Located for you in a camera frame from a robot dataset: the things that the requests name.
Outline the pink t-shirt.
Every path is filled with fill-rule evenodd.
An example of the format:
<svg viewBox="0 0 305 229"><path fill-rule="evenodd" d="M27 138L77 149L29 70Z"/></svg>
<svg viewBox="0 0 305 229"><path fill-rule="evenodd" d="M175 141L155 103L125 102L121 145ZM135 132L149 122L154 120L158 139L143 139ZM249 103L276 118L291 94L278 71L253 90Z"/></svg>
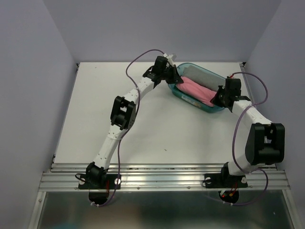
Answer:
<svg viewBox="0 0 305 229"><path fill-rule="evenodd" d="M182 76L181 79L183 83L178 83L176 87L183 93L197 99L203 104L214 107L214 104L211 100L215 97L216 92L212 91L204 86L199 85L198 83L192 81L191 79Z"/></svg>

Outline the blue translucent plastic bin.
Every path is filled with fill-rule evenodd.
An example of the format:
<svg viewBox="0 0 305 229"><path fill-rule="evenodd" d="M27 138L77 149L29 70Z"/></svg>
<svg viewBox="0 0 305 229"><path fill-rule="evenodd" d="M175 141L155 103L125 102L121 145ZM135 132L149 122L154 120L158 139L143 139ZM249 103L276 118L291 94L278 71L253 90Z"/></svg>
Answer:
<svg viewBox="0 0 305 229"><path fill-rule="evenodd" d="M190 62L184 62L180 65L177 66L177 70L178 70L178 73L180 76L183 76L183 70L184 68L190 66L190 65L194 65L196 67L199 67L199 68L203 68L199 65L196 65L194 63L190 63ZM176 87L176 84L169 84L168 87L170 88L170 90L172 91L173 95L175 95L176 97L178 97L179 99L182 99L188 103L190 103L191 105L205 111L205 112L208 112L208 113L217 113L217 112L220 112L222 111L224 108L221 108L221 107L218 107L218 106L214 106L214 107L209 107L205 104L203 104L202 102L198 101L197 99L183 93L182 91L180 91L177 87Z"/></svg>

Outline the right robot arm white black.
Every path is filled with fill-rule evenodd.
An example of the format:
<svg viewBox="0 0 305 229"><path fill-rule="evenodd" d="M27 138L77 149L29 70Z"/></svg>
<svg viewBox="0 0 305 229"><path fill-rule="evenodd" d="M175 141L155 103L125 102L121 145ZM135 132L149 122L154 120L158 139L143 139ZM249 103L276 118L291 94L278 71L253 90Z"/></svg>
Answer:
<svg viewBox="0 0 305 229"><path fill-rule="evenodd" d="M259 164L280 163L285 155L285 127L265 118L252 104L250 98L241 95L241 81L227 77L224 86L219 86L214 105L224 107L238 116L232 142L231 162L224 164L219 175L222 185L230 186L241 177L258 168ZM235 154L235 142L240 123L249 128L245 150L239 157Z"/></svg>

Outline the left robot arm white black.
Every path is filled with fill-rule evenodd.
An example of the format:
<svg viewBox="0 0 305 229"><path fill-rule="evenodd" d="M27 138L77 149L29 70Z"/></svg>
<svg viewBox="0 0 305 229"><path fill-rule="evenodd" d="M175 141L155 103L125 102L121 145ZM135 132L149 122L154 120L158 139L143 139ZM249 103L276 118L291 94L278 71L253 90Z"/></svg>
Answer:
<svg viewBox="0 0 305 229"><path fill-rule="evenodd" d="M138 83L134 84L134 89L126 95L117 96L114 99L109 132L99 153L86 168L86 182L96 188L105 185L112 155L123 136L133 126L141 99L161 81L166 81L168 84L183 82L174 64L174 59L175 54L158 56L154 65L147 69Z"/></svg>

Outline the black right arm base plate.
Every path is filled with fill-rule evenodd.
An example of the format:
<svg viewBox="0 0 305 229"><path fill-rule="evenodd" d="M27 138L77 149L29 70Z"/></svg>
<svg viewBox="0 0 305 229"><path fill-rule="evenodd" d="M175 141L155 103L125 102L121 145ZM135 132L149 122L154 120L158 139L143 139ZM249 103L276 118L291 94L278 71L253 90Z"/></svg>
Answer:
<svg viewBox="0 0 305 229"><path fill-rule="evenodd" d="M232 188L247 188L247 181L242 182L245 176L231 176L224 177L220 173L206 173L203 175L206 188L225 189L229 190Z"/></svg>

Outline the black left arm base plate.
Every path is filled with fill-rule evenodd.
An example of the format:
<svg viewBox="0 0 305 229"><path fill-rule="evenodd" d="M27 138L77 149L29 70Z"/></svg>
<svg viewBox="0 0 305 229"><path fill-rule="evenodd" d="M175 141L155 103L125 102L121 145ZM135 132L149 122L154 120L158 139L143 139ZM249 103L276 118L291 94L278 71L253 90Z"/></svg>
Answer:
<svg viewBox="0 0 305 229"><path fill-rule="evenodd" d="M77 173L75 178L78 180L78 189L81 190L98 190L98 189L120 189L121 179L118 179L118 174L106 174L101 179L95 179L86 174Z"/></svg>

